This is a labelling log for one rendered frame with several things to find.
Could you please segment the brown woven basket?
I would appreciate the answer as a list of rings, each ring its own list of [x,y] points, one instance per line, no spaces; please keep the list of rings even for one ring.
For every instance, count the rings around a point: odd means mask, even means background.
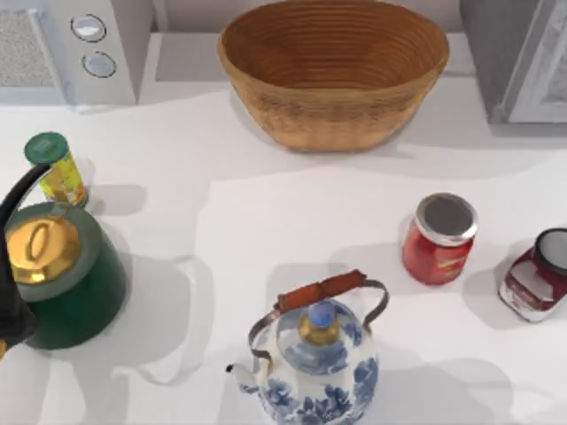
[[[449,43],[432,20],[381,0],[282,0],[233,19],[217,54],[276,143],[365,151],[413,117],[447,65]]]

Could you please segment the red jar with silver lid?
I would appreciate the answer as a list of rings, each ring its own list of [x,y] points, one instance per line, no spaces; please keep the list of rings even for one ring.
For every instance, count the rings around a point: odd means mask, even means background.
[[[478,232],[478,216],[464,198],[433,193],[418,204],[401,249],[402,263],[419,282],[442,286],[464,269]]]

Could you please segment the blue and white kettle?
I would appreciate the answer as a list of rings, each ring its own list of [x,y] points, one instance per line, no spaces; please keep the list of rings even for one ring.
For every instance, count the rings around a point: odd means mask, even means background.
[[[370,324],[389,300],[359,270],[281,294],[249,331],[253,367],[225,370],[275,425],[355,425],[378,382]]]

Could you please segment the green kettle with gold lid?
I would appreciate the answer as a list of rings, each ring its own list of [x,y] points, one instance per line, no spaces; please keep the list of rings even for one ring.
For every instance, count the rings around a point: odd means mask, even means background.
[[[0,202],[0,260],[9,261],[35,317],[35,331],[22,344],[53,351],[83,344],[113,321],[127,276],[107,234],[81,207],[21,206],[49,171],[48,165],[32,166]]]

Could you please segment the yellow can with green lid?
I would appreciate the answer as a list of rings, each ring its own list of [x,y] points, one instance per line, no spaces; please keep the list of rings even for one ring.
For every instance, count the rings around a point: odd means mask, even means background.
[[[31,165],[50,165],[50,171],[39,181],[49,201],[79,207],[87,204],[87,188],[63,135],[57,132],[34,135],[27,141],[24,154]]]

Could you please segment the pale microwave oven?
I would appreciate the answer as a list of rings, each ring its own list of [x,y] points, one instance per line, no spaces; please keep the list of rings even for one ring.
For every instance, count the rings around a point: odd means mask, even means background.
[[[70,27],[92,14],[106,25],[100,42],[83,42]],[[72,108],[135,104],[154,24],[152,0],[0,0],[0,105]],[[86,73],[82,57],[102,51],[116,73]]]

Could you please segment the round microwave knob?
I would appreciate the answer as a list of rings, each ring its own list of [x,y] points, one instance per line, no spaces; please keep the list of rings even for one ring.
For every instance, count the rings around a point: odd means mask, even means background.
[[[73,34],[86,43],[98,43],[106,36],[106,25],[97,16],[86,14],[71,19]]]
[[[113,58],[102,51],[84,55],[82,67],[86,73],[99,79],[110,78],[117,71],[117,65]]]

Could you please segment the dark red jar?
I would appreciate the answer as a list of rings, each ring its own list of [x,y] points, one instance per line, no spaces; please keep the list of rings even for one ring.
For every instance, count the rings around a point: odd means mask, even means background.
[[[525,321],[544,321],[567,298],[567,228],[542,231],[510,266],[499,297]]]

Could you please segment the grey cabinet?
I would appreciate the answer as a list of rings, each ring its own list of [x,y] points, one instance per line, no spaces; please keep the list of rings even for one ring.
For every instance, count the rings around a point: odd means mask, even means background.
[[[567,124],[511,123],[506,95],[520,50],[540,0],[460,0],[464,33],[476,70],[487,121],[496,126],[517,126],[533,133],[567,135]]]

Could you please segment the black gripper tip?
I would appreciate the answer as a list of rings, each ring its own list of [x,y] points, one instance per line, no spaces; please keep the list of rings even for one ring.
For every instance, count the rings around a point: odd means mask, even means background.
[[[35,331],[35,317],[20,296],[7,259],[0,260],[0,360]]]

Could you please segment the pale grey cabinet door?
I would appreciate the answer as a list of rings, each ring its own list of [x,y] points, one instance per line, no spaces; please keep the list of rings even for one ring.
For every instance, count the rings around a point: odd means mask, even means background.
[[[506,95],[511,123],[567,124],[567,0],[540,0]]]

